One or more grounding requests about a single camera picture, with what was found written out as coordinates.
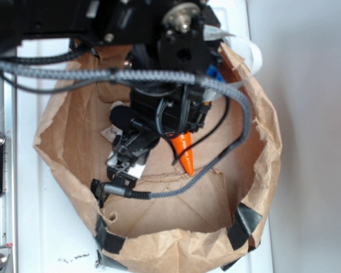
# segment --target braided cable sleeve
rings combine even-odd
[[[187,85],[194,85],[196,82],[196,77],[194,74],[181,71],[164,70],[117,71],[115,74],[115,79],[117,81],[180,83]]]
[[[64,63],[81,57],[84,53],[90,50],[87,45],[80,45],[74,50],[57,56],[48,57],[10,57],[2,60],[9,61],[12,63],[23,64],[23,65],[48,65]]]
[[[109,70],[49,70],[31,68],[27,65],[14,64],[8,61],[0,60],[0,71],[15,74],[17,76],[31,78],[48,78],[53,80],[93,80],[97,78],[106,78],[111,80],[114,72]]]

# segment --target white surface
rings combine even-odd
[[[224,5],[217,10],[229,19],[227,30],[238,32],[229,12],[242,26],[240,33],[248,35],[244,1],[213,1]],[[22,55],[51,55],[64,52],[68,42],[28,42],[20,49]],[[25,80],[33,86],[53,86],[52,82]],[[19,217],[19,272],[122,272],[112,268],[95,268],[97,260],[95,240],[76,215],[72,204],[57,185],[49,168],[32,148],[39,118],[48,96],[18,93],[18,217]],[[272,273],[272,257],[268,225],[261,246],[251,255],[242,258],[232,273]]]
[[[249,0],[257,78],[284,150],[270,213],[276,273],[341,272],[341,0]]]

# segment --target blue part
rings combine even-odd
[[[220,71],[214,65],[210,65],[207,70],[207,75],[218,81],[225,82],[222,75],[220,74]]]

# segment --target cable connector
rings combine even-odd
[[[112,185],[112,183],[106,183],[103,186],[103,191],[112,195],[118,195],[118,196],[123,196],[126,198],[142,199],[142,200],[150,199],[150,194],[151,194],[150,192],[136,192],[125,187]]]

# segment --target metal frame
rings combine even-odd
[[[17,270],[16,218],[16,90],[0,78],[0,132],[5,135],[3,195],[0,197],[0,251],[11,252],[11,261],[1,272]]]

